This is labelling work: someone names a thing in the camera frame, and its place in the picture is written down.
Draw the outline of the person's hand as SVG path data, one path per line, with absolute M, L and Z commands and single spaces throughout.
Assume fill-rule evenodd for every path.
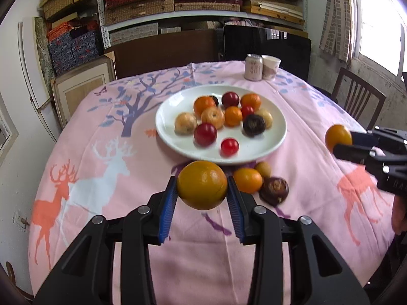
M 391 224 L 397 235 L 407 231 L 406 199 L 398 195 L 393 200 Z

